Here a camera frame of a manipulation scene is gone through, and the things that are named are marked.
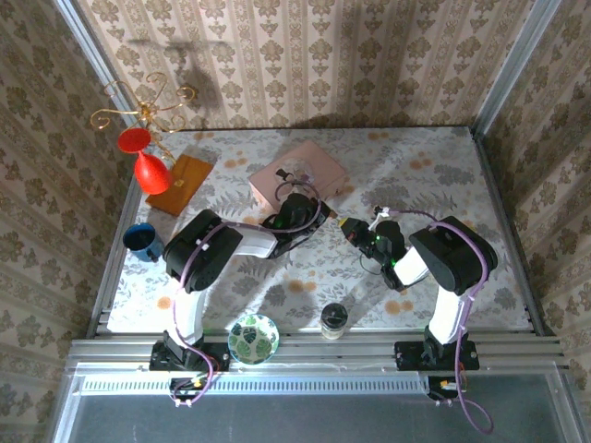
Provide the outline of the pink box with couple print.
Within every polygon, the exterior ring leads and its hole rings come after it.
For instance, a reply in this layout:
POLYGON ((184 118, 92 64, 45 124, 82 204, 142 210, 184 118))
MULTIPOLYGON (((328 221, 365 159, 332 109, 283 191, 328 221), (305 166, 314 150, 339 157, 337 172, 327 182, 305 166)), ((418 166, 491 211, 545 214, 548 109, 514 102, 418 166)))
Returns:
POLYGON ((254 198, 261 206, 278 211, 293 192, 315 196, 307 186, 288 185, 301 181, 313 186, 323 200, 336 197, 344 188, 346 173, 341 164, 318 144, 305 141, 249 177, 254 198))

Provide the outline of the floral table cover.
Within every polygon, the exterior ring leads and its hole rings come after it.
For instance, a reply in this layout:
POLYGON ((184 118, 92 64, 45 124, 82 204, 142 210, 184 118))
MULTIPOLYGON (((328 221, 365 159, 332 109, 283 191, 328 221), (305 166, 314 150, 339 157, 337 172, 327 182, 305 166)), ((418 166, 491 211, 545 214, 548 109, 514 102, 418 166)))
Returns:
MULTIPOLYGON (((499 263, 477 295, 468 328, 530 329, 475 143, 464 126, 171 134, 164 142, 173 153, 213 169, 179 216, 150 208, 142 196, 135 223, 152 224, 167 240, 204 209, 231 221, 262 222, 270 210, 257 203, 249 177, 307 140, 345 170, 343 190, 329 200, 338 216, 368 222, 376 206, 386 206, 401 211, 401 231, 409 235, 431 217, 452 215, 490 242, 499 263)), ((234 257, 206 293, 204 326, 208 332, 228 329, 245 314, 261 313, 282 332, 312 330, 322 308, 338 302, 356 329, 422 329, 436 296, 432 278, 402 292, 389 289, 378 264, 363 258, 332 220, 279 258, 234 257)))

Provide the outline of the glass jar with black lid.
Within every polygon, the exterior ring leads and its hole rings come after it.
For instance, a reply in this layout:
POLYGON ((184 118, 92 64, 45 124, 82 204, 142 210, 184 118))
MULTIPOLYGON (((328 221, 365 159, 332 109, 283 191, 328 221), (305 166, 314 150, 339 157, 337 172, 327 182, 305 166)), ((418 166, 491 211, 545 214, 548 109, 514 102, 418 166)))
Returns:
POLYGON ((320 330, 327 340, 337 340, 343 334, 348 321, 346 308, 339 303, 331 303, 322 309, 320 315, 320 330))

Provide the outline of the brown wooden board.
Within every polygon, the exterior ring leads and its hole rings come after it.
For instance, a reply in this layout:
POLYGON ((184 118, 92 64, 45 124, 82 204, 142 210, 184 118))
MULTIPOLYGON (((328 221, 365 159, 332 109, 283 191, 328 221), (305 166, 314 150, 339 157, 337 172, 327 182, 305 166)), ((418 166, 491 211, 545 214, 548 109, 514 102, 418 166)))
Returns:
POLYGON ((145 202, 152 208, 179 216, 213 169, 211 163, 181 154, 172 167, 172 184, 163 193, 149 196, 145 202))

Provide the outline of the leaf pattern bowl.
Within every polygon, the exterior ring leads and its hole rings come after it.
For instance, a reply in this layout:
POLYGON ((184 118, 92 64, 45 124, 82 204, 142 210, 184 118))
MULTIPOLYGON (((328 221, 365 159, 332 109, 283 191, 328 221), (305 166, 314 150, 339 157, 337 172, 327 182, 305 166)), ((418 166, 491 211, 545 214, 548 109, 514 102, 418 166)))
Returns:
POLYGON ((280 333, 276 324, 261 314, 242 316, 228 335, 231 356, 245 365, 267 362, 276 353, 279 343, 280 333))

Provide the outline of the black connector box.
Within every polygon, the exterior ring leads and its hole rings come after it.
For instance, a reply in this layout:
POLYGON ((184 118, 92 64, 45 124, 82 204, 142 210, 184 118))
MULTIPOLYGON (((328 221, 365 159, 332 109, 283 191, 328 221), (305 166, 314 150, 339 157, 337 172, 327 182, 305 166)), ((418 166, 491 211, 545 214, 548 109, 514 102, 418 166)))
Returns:
POLYGON ((193 402, 199 393, 205 388, 207 378, 172 378, 169 383, 170 397, 177 403, 193 402))
POLYGON ((428 376, 428 397, 436 403, 452 404, 459 400, 459 391, 466 393, 464 382, 454 376, 428 376))

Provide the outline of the red plastic goblet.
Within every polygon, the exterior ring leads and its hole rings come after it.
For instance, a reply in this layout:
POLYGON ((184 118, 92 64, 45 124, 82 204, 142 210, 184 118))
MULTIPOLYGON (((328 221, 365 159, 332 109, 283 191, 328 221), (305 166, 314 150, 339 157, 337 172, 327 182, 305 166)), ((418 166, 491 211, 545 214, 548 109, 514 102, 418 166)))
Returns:
POLYGON ((124 153, 137 155, 134 175, 144 193, 160 195, 171 186, 172 176, 167 166, 145 151, 151 144, 151 133, 147 129, 128 128, 120 134, 117 144, 124 153))

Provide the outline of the blue mug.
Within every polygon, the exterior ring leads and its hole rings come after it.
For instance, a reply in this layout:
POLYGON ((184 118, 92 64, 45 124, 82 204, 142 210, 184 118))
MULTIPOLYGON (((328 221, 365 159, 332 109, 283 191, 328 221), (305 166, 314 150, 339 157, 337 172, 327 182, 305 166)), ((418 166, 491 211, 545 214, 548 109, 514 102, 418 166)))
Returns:
POLYGON ((157 262, 164 250, 162 238, 147 222, 130 226, 123 235, 123 244, 135 258, 142 262, 157 262))

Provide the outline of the grey metal panel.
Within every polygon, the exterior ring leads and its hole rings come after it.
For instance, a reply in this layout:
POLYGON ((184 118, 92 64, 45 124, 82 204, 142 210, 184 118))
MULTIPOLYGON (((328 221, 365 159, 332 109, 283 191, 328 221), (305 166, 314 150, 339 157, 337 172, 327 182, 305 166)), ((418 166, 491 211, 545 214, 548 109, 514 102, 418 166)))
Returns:
POLYGON ((462 401, 426 394, 164 395, 77 393, 71 377, 44 443, 591 443, 576 389, 557 368, 469 376, 462 401))

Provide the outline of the aluminium frame rail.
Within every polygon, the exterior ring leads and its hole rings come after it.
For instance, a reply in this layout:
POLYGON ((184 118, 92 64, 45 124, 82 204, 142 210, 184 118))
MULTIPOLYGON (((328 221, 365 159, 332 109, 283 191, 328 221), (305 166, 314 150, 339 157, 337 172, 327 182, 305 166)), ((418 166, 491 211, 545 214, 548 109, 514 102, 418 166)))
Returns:
MULTIPOLYGON (((317 332, 285 334, 276 354, 259 365, 230 364, 232 375, 389 375, 396 371, 394 344, 417 341, 417 332, 348 332, 335 341, 317 332)), ((509 373, 566 367, 569 359, 555 337, 524 332, 470 332, 480 369, 509 373)), ((154 335, 101 336, 73 341, 66 359, 70 374, 146 374, 154 335)))

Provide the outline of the aluminium side rail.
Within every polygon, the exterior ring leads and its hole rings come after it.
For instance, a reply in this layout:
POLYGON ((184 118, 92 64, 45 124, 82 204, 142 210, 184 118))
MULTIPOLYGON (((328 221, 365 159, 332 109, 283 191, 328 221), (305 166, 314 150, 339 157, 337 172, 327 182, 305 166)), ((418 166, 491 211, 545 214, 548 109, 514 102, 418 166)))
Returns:
POLYGON ((530 318, 530 323, 532 324, 532 329, 537 336, 552 337, 555 335, 555 333, 546 324, 542 305, 537 299, 530 284, 525 260, 525 252, 522 248, 521 241, 518 238, 514 224, 506 209, 499 185, 497 184, 495 175, 488 160, 488 155, 484 145, 484 137, 479 135, 472 128, 469 129, 469 133, 475 143, 476 154, 487 183, 488 192, 492 200, 492 207, 501 227, 502 236, 507 247, 509 261, 513 267, 513 274, 519 288, 522 291, 522 298, 530 318))
POLYGON ((111 306, 115 299, 116 290, 126 259, 126 248, 123 245, 123 235, 126 229, 136 221, 139 203, 142 199, 142 191, 135 179, 130 182, 126 200, 122 208, 119 222, 115 230, 109 256, 107 258, 101 284, 99 286, 96 301, 92 309, 86 339, 93 339, 97 335, 107 333, 105 324, 108 320, 101 321, 102 317, 109 317, 111 306))

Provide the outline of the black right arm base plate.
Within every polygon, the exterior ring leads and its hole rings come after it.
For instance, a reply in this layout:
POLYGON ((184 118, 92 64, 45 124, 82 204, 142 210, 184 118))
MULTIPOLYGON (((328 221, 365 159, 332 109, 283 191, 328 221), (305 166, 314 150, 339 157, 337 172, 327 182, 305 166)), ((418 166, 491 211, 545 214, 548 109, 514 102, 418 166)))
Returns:
MULTIPOLYGON (((398 341, 393 346, 397 368, 401 371, 453 371, 456 344, 456 341, 445 345, 431 341, 398 341)), ((459 361, 460 368, 465 370, 480 368, 473 341, 461 343, 459 361)))

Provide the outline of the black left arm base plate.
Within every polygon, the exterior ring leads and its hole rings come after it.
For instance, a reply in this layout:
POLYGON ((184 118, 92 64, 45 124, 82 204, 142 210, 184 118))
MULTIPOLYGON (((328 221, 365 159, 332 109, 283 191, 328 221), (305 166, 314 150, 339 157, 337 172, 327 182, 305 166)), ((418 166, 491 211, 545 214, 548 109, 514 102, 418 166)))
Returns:
MULTIPOLYGON (((215 371, 228 371, 230 354, 228 345, 222 342, 205 342, 203 339, 192 343, 192 346, 205 353, 215 371)), ((201 371, 209 370, 208 364, 197 353, 186 346, 178 344, 165 330, 162 338, 154 343, 151 349, 150 371, 201 371)))

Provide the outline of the aluminium corner post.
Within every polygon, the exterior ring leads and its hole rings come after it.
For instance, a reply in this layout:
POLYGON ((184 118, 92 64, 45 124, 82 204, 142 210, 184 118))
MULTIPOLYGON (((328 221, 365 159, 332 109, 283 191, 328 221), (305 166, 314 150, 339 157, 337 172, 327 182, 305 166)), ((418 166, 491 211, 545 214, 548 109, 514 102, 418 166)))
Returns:
POLYGON ((561 0, 535 0, 471 127, 474 139, 489 132, 560 4, 561 0))
POLYGON ((85 58, 101 82, 101 93, 108 100, 108 107, 97 109, 90 117, 90 124, 97 130, 104 130, 112 122, 125 128, 140 126, 139 101, 131 87, 115 73, 106 51, 85 18, 78 0, 52 0, 72 31, 85 58))

